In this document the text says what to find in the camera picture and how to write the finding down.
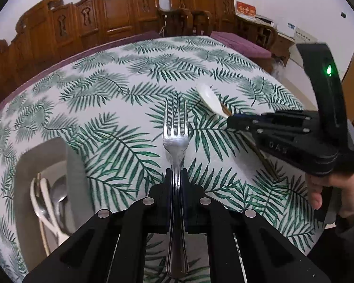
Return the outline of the person's right hand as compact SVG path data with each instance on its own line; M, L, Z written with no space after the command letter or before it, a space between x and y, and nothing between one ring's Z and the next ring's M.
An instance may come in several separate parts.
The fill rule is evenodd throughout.
M323 204L324 187L341 189L341 208L338 215L354 221L354 174L333 173L322 178L306 175L306 183L308 201L314 210L319 210Z

